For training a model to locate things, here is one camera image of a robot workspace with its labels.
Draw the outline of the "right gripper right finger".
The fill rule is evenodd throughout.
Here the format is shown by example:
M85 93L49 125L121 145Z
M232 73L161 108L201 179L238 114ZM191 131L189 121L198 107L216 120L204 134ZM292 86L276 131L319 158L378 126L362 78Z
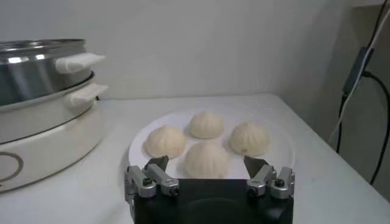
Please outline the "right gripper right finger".
M247 195L253 198L262 197L269 191L271 197L287 200L294 196L295 173L292 168L282 167L280 172L263 159L245 156L244 165L250 179L246 181Z

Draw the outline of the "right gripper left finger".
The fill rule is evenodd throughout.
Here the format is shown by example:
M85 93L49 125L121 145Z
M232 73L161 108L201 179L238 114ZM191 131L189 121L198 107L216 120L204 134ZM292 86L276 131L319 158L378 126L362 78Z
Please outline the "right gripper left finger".
M165 172L168 162L169 158L165 155L150 159L143 169L129 166L124 174L126 201L131 203L136 195L152 198L156 196L158 186L163 195L177 197L180 192L179 180Z

